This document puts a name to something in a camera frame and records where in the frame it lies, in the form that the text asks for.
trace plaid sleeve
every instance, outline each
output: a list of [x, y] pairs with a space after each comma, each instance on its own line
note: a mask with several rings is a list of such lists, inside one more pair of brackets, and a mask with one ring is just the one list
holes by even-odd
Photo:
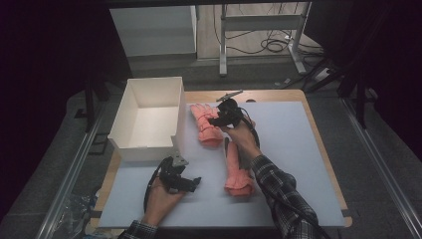
[[151, 226], [134, 220], [118, 239], [152, 239], [157, 231], [156, 226]]
[[266, 193], [270, 191], [276, 194], [284, 203], [297, 208], [317, 222], [317, 215], [313, 209], [296, 191], [295, 178], [278, 169], [264, 155], [252, 160], [251, 165], [257, 182], [267, 198], [267, 203], [272, 209], [274, 223], [282, 234], [282, 238], [318, 238], [317, 231], [306, 220]]

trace white board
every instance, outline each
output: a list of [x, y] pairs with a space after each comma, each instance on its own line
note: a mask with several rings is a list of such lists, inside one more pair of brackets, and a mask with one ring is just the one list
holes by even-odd
[[[292, 174], [297, 190], [314, 209], [321, 226], [344, 226], [344, 218], [325, 170], [317, 142], [301, 102], [244, 103], [256, 122], [261, 150], [275, 165]], [[224, 191], [227, 176], [223, 145], [203, 147], [197, 139], [195, 118], [186, 107], [185, 154], [182, 173], [201, 176], [194, 193], [188, 193], [161, 223], [161, 227], [263, 227], [274, 226], [270, 209], [257, 184], [247, 198]], [[126, 228], [143, 215], [145, 188], [157, 162], [121, 162], [103, 211], [100, 227]]]

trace white cardboard box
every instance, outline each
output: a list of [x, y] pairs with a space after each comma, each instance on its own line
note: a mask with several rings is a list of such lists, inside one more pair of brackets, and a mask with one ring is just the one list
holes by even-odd
[[183, 147], [181, 77], [129, 79], [108, 139], [126, 161], [156, 161]]

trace dark background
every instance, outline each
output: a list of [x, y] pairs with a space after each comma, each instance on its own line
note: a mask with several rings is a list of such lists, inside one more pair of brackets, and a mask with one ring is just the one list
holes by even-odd
[[[359, 46], [355, 31], [365, 24], [363, 16], [371, 14], [357, 6], [341, 38], [356, 39], [345, 49], [345, 61]], [[0, 11], [3, 217], [50, 145], [67, 99], [88, 79], [122, 81], [130, 70], [105, 6], [7, 0]], [[395, 1], [364, 60], [367, 85], [379, 95], [375, 107], [419, 158], [421, 12], [420, 0]]]

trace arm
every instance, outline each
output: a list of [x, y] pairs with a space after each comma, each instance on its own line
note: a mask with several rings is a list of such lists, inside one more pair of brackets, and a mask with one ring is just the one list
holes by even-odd
[[142, 219], [134, 220], [130, 227], [118, 237], [119, 239], [152, 239], [161, 220], [182, 199], [186, 192], [170, 194], [159, 178], [152, 183], [148, 206]]
[[258, 185], [267, 198], [272, 210], [275, 225], [282, 238], [317, 238], [316, 230], [297, 213], [285, 206], [293, 206], [301, 213], [317, 223], [317, 215], [296, 191], [296, 180], [290, 174], [278, 169], [267, 157], [263, 156], [255, 144], [255, 139], [244, 123], [235, 128], [223, 126], [227, 132], [250, 159]]

